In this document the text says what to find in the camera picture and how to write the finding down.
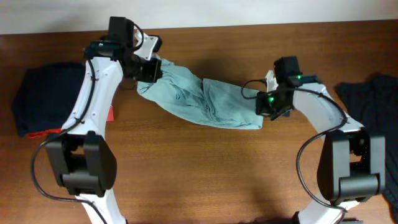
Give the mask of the light blue t-shirt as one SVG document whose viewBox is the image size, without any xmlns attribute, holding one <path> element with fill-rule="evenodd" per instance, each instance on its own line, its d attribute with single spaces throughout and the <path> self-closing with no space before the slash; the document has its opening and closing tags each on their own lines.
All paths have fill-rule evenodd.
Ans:
<svg viewBox="0 0 398 224">
<path fill-rule="evenodd" d="M 223 129 L 258 130 L 263 117 L 256 101 L 241 95 L 241 87 L 201 79 L 188 68 L 161 60 L 162 77 L 155 83 L 138 81 L 137 93 L 169 113 L 189 122 Z"/>
</svg>

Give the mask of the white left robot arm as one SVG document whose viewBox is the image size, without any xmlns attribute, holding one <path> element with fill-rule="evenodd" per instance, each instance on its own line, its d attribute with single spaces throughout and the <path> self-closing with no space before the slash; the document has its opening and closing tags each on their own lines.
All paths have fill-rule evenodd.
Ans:
<svg viewBox="0 0 398 224">
<path fill-rule="evenodd" d="M 161 61 L 152 56 L 162 45 L 150 35 L 132 46 L 126 41 L 94 40 L 84 51 L 85 77 L 59 135 L 47 139 L 47 155 L 57 184 L 71 202 L 82 203 L 92 223 L 126 223 L 113 185 L 117 162 L 105 141 L 113 96 L 123 78 L 154 83 Z"/>
</svg>

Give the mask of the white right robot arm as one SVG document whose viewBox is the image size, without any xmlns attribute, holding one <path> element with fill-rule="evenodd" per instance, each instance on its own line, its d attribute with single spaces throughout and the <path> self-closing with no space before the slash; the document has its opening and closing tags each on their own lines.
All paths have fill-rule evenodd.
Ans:
<svg viewBox="0 0 398 224">
<path fill-rule="evenodd" d="M 293 223 L 344 223 L 348 210 L 379 195 L 385 188 L 385 138 L 367 130 L 329 95 L 317 76 L 276 78 L 268 74 L 266 91 L 257 94 L 256 109 L 271 120 L 289 112 L 301 112 L 317 131 L 306 140 L 296 157 L 296 171 L 312 201 L 294 214 Z M 322 139 L 317 169 L 319 192 L 306 186 L 300 159 L 304 149 Z"/>
</svg>

